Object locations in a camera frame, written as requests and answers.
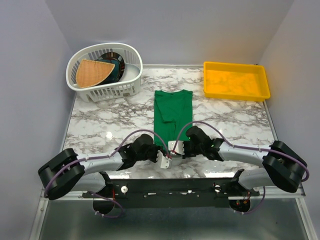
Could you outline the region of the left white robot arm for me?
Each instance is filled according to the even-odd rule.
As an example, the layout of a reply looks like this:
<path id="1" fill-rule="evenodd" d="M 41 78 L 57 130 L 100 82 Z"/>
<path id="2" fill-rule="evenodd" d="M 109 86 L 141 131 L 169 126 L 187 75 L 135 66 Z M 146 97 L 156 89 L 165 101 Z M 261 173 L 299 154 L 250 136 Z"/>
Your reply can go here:
<path id="1" fill-rule="evenodd" d="M 104 171 L 121 171 L 138 161 L 157 162 L 163 147 L 154 143 L 148 134 L 133 142 L 123 142 L 111 153 L 97 153 L 80 157 L 73 148 L 66 148 L 38 169 L 44 187 L 44 197 L 57 200 L 71 191 L 84 191 L 79 181 L 87 175 Z"/>

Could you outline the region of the green t shirt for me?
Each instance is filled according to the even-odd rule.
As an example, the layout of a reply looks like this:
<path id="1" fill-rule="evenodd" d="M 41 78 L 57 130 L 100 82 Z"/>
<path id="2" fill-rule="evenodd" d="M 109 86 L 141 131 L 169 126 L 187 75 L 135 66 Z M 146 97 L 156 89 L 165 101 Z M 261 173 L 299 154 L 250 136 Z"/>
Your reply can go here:
<path id="1" fill-rule="evenodd" d="M 154 138 L 156 145 L 164 147 L 169 141 L 179 139 L 187 141 L 186 127 L 181 135 L 179 132 L 188 123 L 193 121 L 193 92 L 181 90 L 177 92 L 154 92 L 153 131 L 159 135 Z"/>

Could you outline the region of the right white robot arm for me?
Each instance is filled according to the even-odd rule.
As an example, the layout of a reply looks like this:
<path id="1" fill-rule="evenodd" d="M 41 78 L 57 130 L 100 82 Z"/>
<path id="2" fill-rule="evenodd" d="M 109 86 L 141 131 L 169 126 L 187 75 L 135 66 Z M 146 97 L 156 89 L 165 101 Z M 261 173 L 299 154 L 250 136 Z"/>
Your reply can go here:
<path id="1" fill-rule="evenodd" d="M 198 126 L 190 127 L 185 135 L 188 140 L 184 141 L 183 147 L 187 158 L 203 155 L 211 161 L 235 161 L 257 166 L 254 170 L 236 172 L 230 183 L 230 191 L 236 196 L 266 186 L 295 193 L 307 174 L 307 163 L 279 140 L 262 147 L 234 145 L 223 137 L 210 138 Z"/>

